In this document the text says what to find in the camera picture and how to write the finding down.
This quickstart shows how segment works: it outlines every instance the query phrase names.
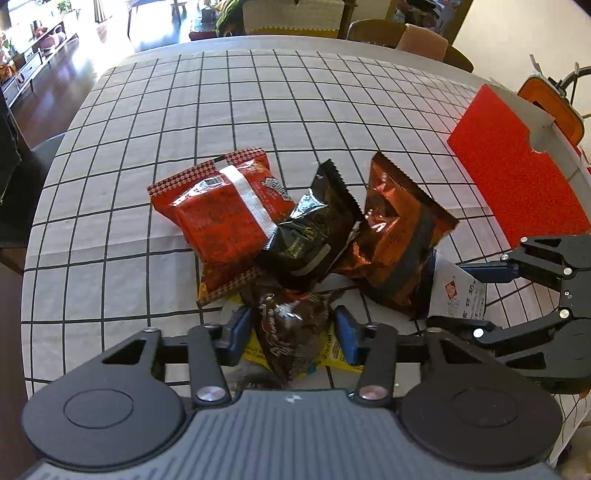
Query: grid tablecloth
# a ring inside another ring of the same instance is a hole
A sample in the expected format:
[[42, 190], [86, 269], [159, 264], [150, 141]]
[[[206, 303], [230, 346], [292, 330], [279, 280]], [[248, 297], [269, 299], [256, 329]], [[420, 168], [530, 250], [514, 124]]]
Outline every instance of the grid tablecloth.
[[[447, 146], [473, 88], [385, 61], [315, 51], [201, 52], [108, 70], [76, 114], [47, 177], [25, 265], [22, 347], [29, 395], [143, 327], [183, 335], [220, 322], [223, 301], [197, 309], [200, 264], [146, 187], [219, 154], [262, 147], [295, 201], [332, 158], [360, 205], [369, 162], [382, 150], [460, 223], [438, 246], [449, 260], [497, 260], [509, 245]], [[337, 303], [360, 322], [401, 333], [421, 326], [349, 286]], [[557, 293], [523, 279], [488, 285], [485, 317], [502, 326], [554, 309]], [[417, 381], [399, 368], [400, 392]], [[167, 382], [186, 394], [186, 366]], [[299, 388], [352, 387], [356, 375], [322, 369]], [[589, 409], [560, 395], [560, 451]]]

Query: potted plant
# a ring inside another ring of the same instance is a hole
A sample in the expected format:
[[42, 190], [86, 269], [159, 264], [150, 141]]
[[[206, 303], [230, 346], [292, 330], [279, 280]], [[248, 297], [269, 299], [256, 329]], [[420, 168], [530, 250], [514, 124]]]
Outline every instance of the potted plant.
[[0, 82], [6, 82], [17, 71], [12, 61], [17, 53], [6, 32], [0, 30]]
[[57, 3], [57, 9], [62, 15], [66, 15], [72, 11], [72, 3], [70, 0], [61, 0]]

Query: white wall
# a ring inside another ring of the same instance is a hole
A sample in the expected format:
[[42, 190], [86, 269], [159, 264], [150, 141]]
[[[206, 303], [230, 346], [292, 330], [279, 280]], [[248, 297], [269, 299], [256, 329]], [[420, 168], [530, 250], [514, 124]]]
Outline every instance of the white wall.
[[[591, 65], [591, 17], [573, 0], [474, 0], [453, 45], [474, 73], [517, 90], [534, 70], [533, 53], [546, 76], [559, 80], [574, 62]], [[579, 82], [574, 107], [591, 112], [591, 76]], [[581, 145], [591, 153], [589, 133]]]

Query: chair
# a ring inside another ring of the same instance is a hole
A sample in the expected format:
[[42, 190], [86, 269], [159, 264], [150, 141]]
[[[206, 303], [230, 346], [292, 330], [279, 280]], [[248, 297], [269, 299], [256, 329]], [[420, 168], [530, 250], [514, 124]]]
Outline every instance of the chair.
[[65, 134], [45, 140], [12, 172], [0, 206], [0, 248], [26, 248], [41, 190]]
[[[405, 24], [380, 20], [379, 18], [357, 20], [349, 26], [347, 40], [396, 48], [405, 30]], [[472, 62], [451, 45], [447, 46], [443, 63], [465, 70], [466, 72], [471, 73], [474, 71], [474, 65], [472, 65]]]

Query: snack bag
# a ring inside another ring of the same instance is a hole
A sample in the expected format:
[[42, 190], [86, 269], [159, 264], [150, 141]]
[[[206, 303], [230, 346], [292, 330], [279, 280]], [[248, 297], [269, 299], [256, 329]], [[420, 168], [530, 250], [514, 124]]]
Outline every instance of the snack bag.
[[370, 166], [365, 218], [333, 271], [354, 279], [373, 301], [414, 316], [423, 266], [458, 220], [381, 152]]
[[[242, 358], [251, 362], [255, 362], [271, 370], [271, 367], [269, 366], [269, 363], [265, 357], [265, 352], [262, 350], [261, 344], [259, 343], [255, 332], [252, 332], [251, 339], [244, 349]], [[324, 366], [338, 368], [339, 370], [345, 370], [347, 372], [358, 374], [363, 371], [363, 365], [349, 365], [347, 360], [345, 360], [345, 354], [343, 353], [343, 349], [340, 347], [339, 341], [336, 338], [335, 326], [333, 323], [331, 323], [329, 326], [328, 340], [324, 344], [324, 348], [322, 349], [321, 353], [318, 355], [318, 357], [316, 357], [316, 361], [311, 362], [308, 370], [305, 373], [298, 375], [298, 377], [311, 375], [316, 372], [318, 367]]]
[[329, 340], [332, 299], [281, 288], [260, 296], [254, 330], [268, 365], [283, 381], [316, 367]]
[[[217, 171], [221, 161], [227, 166]], [[148, 187], [148, 193], [154, 208], [183, 230], [203, 260], [207, 292], [252, 270], [252, 257], [294, 207], [261, 149], [189, 168]]]
[[326, 276], [364, 222], [355, 198], [335, 165], [327, 160], [255, 263], [285, 288], [308, 291]]

